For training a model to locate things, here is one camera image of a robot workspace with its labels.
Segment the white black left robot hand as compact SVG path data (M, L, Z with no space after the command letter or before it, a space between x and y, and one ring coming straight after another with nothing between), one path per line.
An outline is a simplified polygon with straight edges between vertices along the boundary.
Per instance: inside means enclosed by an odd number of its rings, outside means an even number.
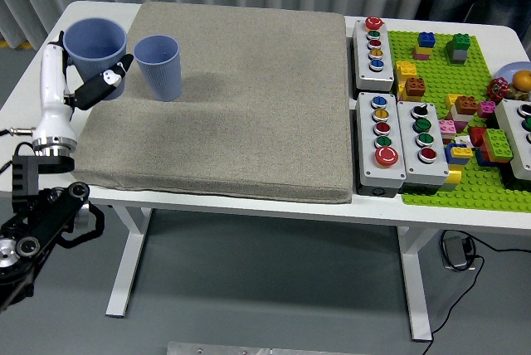
M117 63L88 79L74 93L66 81L68 53L64 32L48 43L41 59L41 122L32 131L35 153L67 155L76 149L77 135L71 127L74 109L88 110L118 89L133 62L121 56Z

